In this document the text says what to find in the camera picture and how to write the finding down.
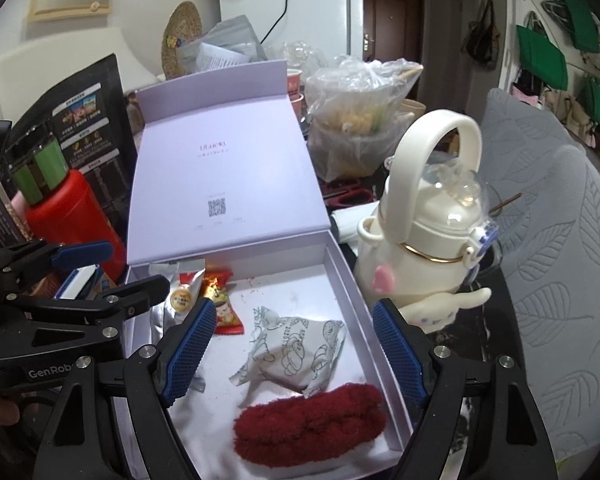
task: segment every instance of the black cable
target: black cable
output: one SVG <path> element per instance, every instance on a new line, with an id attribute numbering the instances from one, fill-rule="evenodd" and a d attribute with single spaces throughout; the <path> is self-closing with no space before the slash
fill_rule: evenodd
<path id="1" fill-rule="evenodd" d="M 276 25 L 277 25 L 278 23 L 280 23 L 280 20 L 281 20 L 282 18 L 284 18 L 284 17 L 285 17 L 285 14 L 286 14 L 286 8 L 288 7 L 288 5 L 289 5 L 289 0 L 285 0 L 285 10 L 282 12 L 282 14 L 280 14 L 280 17 L 279 17 L 279 18 L 276 20 L 276 22 L 275 22 L 275 23 L 273 24 L 273 26 L 272 26 L 272 27 L 269 29 L 269 31 L 268 31 L 268 32 L 267 32 L 267 33 L 264 35 L 264 38 L 262 38 L 262 40 L 260 41 L 260 44 L 263 44 L 263 43 L 264 43 L 264 40 L 266 40 L 266 39 L 269 37 L 269 34 L 271 34 L 271 32 L 273 31 L 273 29 L 274 29 L 274 28 L 276 28 Z"/>

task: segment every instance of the blue gripper pad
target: blue gripper pad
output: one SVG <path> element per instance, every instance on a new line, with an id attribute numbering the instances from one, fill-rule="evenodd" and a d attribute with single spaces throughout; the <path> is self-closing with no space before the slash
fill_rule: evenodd
<path id="1" fill-rule="evenodd" d="M 216 306 L 201 298 L 185 320 L 160 340 L 154 383 L 165 406 L 183 397 L 216 330 Z"/>
<path id="2" fill-rule="evenodd" d="M 108 262 L 113 256 L 113 246 L 106 240 L 60 247 L 51 258 L 51 266 L 59 270 L 74 270 L 89 265 Z"/>
<path id="3" fill-rule="evenodd" d="M 393 315 L 390 313 L 390 309 L 395 310 Z M 372 317 L 374 330 L 394 371 L 404 400 L 410 400 L 423 408 L 429 400 L 431 392 L 431 389 L 426 387 L 426 384 L 429 383 L 428 370 L 426 368 L 423 370 L 422 363 L 407 342 L 406 334 L 403 333 L 405 329 L 401 327 L 401 324 L 404 324 L 407 329 L 420 329 L 409 326 L 394 305 L 387 300 L 379 301 L 376 304 Z"/>

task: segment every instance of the gray chair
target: gray chair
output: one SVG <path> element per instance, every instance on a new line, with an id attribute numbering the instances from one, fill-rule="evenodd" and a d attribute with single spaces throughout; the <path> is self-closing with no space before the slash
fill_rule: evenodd
<path id="1" fill-rule="evenodd" d="M 600 174 L 548 112 L 488 95 L 480 176 L 523 196 L 496 221 L 529 387 L 556 460 L 600 445 Z"/>

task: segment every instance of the croissant print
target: croissant print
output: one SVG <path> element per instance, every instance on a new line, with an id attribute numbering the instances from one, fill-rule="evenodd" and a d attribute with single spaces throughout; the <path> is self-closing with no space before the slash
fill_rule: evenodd
<path id="1" fill-rule="evenodd" d="M 304 346 L 302 345 L 302 336 L 300 334 L 291 334 L 287 342 L 282 347 L 282 367 L 285 369 L 285 375 L 294 376 L 302 368 L 304 360 Z"/>

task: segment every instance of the lavender box lid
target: lavender box lid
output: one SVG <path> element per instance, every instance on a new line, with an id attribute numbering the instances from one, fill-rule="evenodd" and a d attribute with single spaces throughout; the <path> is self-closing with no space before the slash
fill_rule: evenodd
<path id="1" fill-rule="evenodd" d="M 329 229 L 285 61 L 184 76 L 138 101 L 130 265 Z"/>

